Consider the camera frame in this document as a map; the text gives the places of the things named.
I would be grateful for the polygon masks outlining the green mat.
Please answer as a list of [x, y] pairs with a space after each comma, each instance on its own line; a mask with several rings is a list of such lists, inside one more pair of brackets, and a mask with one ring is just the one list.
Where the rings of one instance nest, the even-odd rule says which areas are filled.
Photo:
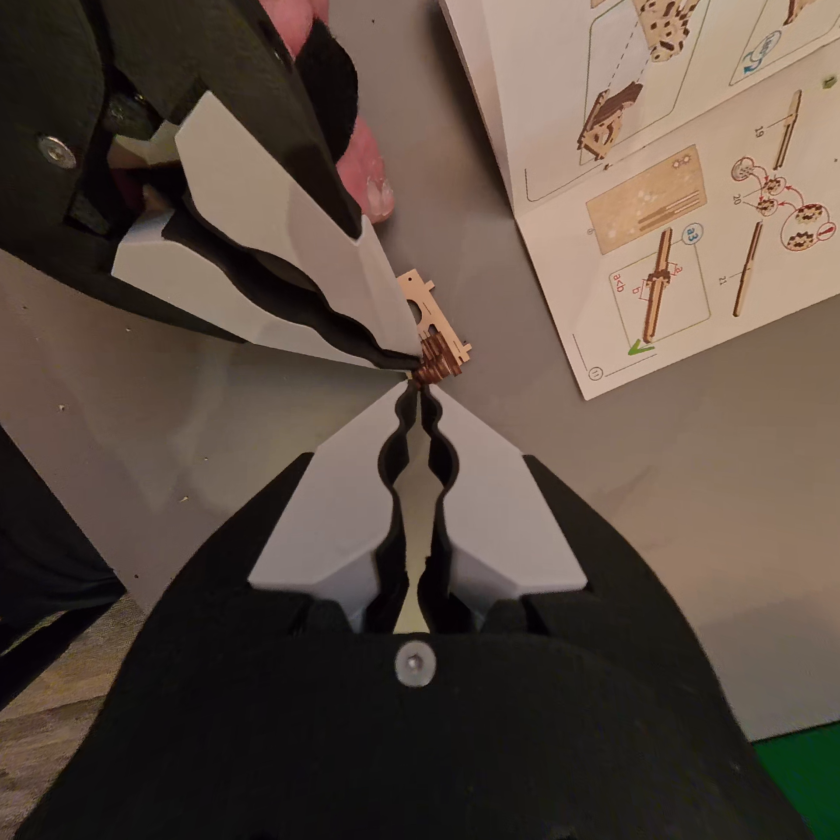
[[764, 768], [817, 839], [839, 838], [839, 722], [753, 743]]

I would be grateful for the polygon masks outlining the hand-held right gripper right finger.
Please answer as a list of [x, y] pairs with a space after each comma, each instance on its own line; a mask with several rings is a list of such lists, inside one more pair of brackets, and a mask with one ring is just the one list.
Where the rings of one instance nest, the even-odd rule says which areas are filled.
[[498, 602], [582, 591], [586, 575], [525, 455], [437, 385], [420, 396], [443, 487], [418, 585], [429, 629], [469, 633]]

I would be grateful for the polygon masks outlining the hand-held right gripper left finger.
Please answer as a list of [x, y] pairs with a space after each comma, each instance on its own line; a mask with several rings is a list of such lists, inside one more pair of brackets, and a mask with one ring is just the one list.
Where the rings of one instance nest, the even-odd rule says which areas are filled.
[[407, 381], [316, 449], [248, 577], [254, 588], [336, 602], [355, 632], [394, 631], [408, 589], [395, 482], [416, 416]]

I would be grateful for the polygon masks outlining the person's left hand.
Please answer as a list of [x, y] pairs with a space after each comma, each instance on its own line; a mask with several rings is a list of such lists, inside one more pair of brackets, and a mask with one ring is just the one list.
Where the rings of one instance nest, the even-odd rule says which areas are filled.
[[294, 60], [344, 188], [373, 224], [385, 221], [393, 213], [393, 189], [360, 114], [355, 65], [329, 26], [329, 2], [260, 4]]

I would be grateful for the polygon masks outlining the wooden model part with gears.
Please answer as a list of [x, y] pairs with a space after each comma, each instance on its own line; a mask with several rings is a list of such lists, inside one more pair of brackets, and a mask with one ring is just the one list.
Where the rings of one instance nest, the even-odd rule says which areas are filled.
[[435, 284], [421, 278], [416, 269], [403, 273], [397, 281], [415, 314], [421, 341], [422, 361], [412, 378], [419, 385], [436, 385], [460, 375], [469, 361], [471, 345], [458, 337], [444, 315], [434, 296]]

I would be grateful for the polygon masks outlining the assembly instruction booklet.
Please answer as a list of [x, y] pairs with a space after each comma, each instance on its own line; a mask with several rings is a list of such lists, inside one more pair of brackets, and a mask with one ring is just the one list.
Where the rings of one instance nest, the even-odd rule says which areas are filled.
[[838, 1], [440, 6], [584, 399], [838, 295]]

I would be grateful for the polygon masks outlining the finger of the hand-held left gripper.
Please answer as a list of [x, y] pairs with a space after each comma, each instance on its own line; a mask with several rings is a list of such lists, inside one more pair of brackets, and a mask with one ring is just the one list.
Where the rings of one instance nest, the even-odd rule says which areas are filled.
[[379, 349], [420, 358], [413, 314], [366, 216], [359, 237], [345, 234], [210, 91], [185, 118], [175, 144], [202, 220], [257, 256], [299, 269]]
[[419, 367], [419, 354], [384, 350], [320, 292], [281, 278], [186, 210], [142, 216], [112, 275], [247, 343], [385, 371]]

